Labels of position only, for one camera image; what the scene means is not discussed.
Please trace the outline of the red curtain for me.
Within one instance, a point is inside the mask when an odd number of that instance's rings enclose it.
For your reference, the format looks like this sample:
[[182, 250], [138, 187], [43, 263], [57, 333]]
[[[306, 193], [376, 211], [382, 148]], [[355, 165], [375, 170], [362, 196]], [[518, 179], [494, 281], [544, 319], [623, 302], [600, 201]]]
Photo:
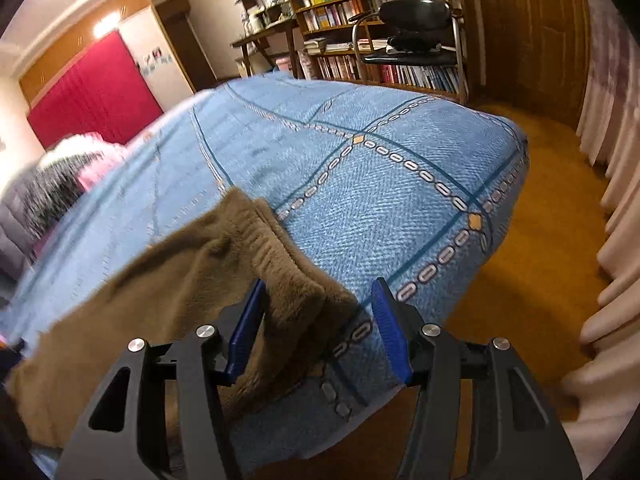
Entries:
[[27, 121], [44, 148], [94, 132], [126, 144], [163, 115], [119, 32], [85, 49], [30, 106]]

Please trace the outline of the pink floral curtain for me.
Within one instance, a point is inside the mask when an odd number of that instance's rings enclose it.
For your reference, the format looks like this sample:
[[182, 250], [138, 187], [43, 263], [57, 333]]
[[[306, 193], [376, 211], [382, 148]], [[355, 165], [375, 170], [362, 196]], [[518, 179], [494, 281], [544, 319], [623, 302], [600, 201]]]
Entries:
[[639, 43], [613, 0], [588, 0], [590, 62], [577, 134], [605, 166], [606, 240], [597, 254], [610, 282], [579, 341], [593, 358], [566, 375], [579, 402], [565, 424], [584, 478], [639, 475]]

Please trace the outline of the leopard print cloth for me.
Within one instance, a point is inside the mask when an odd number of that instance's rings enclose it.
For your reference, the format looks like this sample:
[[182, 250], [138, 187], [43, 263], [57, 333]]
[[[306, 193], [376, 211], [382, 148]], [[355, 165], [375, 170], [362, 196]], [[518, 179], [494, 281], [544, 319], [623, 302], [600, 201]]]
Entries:
[[53, 229], [85, 193], [78, 176], [98, 159], [98, 153], [78, 154], [37, 169], [28, 182], [25, 195], [25, 228], [34, 240]]

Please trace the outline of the wooden door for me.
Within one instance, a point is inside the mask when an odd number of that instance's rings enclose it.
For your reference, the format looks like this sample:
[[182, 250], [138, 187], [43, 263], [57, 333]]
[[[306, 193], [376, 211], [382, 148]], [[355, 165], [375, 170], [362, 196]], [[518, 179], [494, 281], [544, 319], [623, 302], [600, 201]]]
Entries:
[[477, 0], [480, 92], [576, 128], [590, 55], [587, 0]]

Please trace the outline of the wooden desk with shelf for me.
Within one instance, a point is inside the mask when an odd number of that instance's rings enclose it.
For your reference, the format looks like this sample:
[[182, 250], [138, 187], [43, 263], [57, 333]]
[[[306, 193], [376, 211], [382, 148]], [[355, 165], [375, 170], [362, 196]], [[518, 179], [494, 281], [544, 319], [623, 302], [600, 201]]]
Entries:
[[278, 67], [277, 59], [280, 55], [269, 51], [269, 39], [283, 35], [286, 41], [288, 69], [297, 77], [299, 75], [299, 60], [294, 41], [294, 29], [298, 27], [291, 0], [235, 0], [241, 6], [241, 23], [244, 36], [234, 40], [233, 49], [242, 53], [241, 63], [247, 76], [253, 76], [255, 71], [250, 62], [250, 47], [268, 63], [273, 70]]

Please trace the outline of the pink pillow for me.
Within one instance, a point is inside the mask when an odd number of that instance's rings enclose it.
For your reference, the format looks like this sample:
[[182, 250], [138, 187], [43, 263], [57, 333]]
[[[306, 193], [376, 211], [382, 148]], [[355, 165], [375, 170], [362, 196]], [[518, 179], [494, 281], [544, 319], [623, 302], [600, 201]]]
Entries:
[[97, 132], [71, 134], [46, 151], [37, 167], [45, 170], [57, 162], [74, 162], [73, 174], [79, 186], [88, 192], [129, 156], [129, 148], [106, 142]]

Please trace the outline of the brown fleece pants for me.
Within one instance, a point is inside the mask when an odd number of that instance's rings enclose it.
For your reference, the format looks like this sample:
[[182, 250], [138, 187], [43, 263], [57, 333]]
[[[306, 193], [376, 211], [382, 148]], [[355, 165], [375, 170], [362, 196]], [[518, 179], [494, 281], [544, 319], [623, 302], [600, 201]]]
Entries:
[[178, 340], [241, 300], [255, 280], [270, 298], [244, 375], [221, 390], [236, 422], [291, 391], [358, 307], [317, 268], [265, 200], [232, 188], [207, 214], [149, 248], [39, 339], [10, 375], [32, 442], [62, 448], [128, 341]]

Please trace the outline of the blue patterned bedspread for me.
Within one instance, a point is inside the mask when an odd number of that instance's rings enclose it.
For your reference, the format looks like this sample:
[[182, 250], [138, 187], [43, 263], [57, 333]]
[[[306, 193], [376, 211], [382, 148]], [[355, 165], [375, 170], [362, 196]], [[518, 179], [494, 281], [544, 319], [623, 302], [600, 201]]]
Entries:
[[233, 430], [244, 472], [325, 450], [398, 393], [372, 282], [384, 278], [427, 321], [445, 321], [506, 236], [528, 170], [526, 135], [508, 118], [284, 73], [203, 91], [152, 133], [55, 228], [1, 331], [35, 350], [54, 322], [229, 188], [264, 198], [359, 309], [317, 377]]

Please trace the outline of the black office chair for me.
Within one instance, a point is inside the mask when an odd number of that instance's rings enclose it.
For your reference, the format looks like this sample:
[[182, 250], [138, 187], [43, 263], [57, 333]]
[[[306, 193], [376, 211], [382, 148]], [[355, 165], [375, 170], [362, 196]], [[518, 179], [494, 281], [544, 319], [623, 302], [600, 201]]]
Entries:
[[[369, 79], [371, 65], [378, 68], [384, 84], [438, 93], [460, 104], [468, 100], [460, 9], [445, 0], [388, 0], [349, 21], [362, 80]], [[361, 52], [359, 29], [374, 22], [390, 36], [383, 47]]]

